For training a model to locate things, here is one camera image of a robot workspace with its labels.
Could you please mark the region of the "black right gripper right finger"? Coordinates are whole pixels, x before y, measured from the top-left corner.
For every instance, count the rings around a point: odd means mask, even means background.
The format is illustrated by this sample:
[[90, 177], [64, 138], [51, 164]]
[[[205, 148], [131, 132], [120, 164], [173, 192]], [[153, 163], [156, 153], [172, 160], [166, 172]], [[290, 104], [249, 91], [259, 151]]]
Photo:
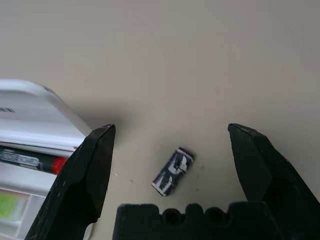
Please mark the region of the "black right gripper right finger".
[[320, 203], [293, 165], [253, 128], [228, 125], [237, 176], [248, 201], [264, 202], [287, 240], [320, 238]]

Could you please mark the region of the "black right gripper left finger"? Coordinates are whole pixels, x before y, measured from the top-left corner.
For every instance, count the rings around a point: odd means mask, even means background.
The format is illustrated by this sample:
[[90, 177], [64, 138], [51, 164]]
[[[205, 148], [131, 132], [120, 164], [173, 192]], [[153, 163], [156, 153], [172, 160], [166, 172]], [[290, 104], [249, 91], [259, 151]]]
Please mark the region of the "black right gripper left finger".
[[82, 240], [101, 217], [107, 194], [116, 126], [93, 130], [61, 168], [27, 240]]

